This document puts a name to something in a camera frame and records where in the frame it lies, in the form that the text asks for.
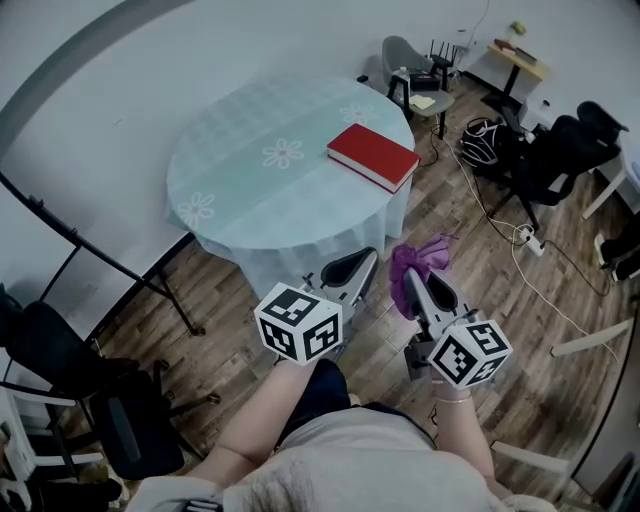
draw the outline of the wrist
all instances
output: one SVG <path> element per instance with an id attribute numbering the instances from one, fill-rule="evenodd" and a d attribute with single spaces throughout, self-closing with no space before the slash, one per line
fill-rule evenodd
<path id="1" fill-rule="evenodd" d="M 284 359 L 276 363 L 272 372 L 288 376 L 309 376 L 313 373 L 316 364 L 317 361 L 314 361 L 305 366 L 302 366 L 301 364 L 294 363 L 289 359 Z"/>
<path id="2" fill-rule="evenodd" d="M 434 388 L 433 395 L 436 399 L 455 401 L 466 400 L 471 397 L 471 391 L 469 389 L 456 389 L 448 382 L 435 384 Z"/>

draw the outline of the power strip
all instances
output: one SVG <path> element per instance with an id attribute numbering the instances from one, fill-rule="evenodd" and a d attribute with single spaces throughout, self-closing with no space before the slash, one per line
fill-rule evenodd
<path id="1" fill-rule="evenodd" d="M 538 242 L 530 228 L 526 227 L 520 231 L 520 240 L 525 242 L 529 250 L 538 258 L 544 254 L 544 247 Z"/>

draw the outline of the gray shirt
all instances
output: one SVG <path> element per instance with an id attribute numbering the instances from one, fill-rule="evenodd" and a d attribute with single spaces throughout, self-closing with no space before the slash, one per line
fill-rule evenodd
<path id="1" fill-rule="evenodd" d="M 129 512 L 177 512 L 180 500 L 212 498 L 225 512 L 247 510 L 256 493 L 306 510 L 350 512 L 503 512 L 555 510 L 541 500 L 501 502 L 482 475 L 460 457 L 434 451 L 406 419 L 363 408 L 317 418 L 289 435 L 261 468 L 224 491 L 186 477 L 143 482 Z"/>

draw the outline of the yellow object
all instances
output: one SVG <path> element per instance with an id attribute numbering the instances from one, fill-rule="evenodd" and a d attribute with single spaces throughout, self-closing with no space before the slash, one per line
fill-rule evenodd
<path id="1" fill-rule="evenodd" d="M 419 96 L 418 94 L 414 94 L 409 98 L 409 103 L 418 107 L 420 110 L 428 109 L 435 102 L 436 100 L 429 98 L 429 96 Z"/>

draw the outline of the dark shorts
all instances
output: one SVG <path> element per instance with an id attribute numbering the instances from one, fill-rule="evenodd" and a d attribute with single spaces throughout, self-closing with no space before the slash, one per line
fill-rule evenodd
<path id="1" fill-rule="evenodd" d="M 362 407 L 405 418 L 427 436 L 431 441 L 431 446 L 435 448 L 431 436 L 406 414 L 379 402 L 371 402 Z M 280 439 L 278 439 L 276 446 L 280 446 L 289 434 L 306 425 L 311 420 L 319 418 L 323 414 L 343 411 L 345 409 L 351 409 L 351 401 L 349 400 L 349 392 L 347 391 L 347 382 L 344 379 L 344 375 L 342 375 L 342 372 L 334 362 L 321 359 L 313 370 L 311 379 L 309 379 L 309 383 L 302 397 L 300 397 L 298 405 L 296 405 L 287 424 L 284 426 L 284 430 L 282 434 L 280 434 Z"/>

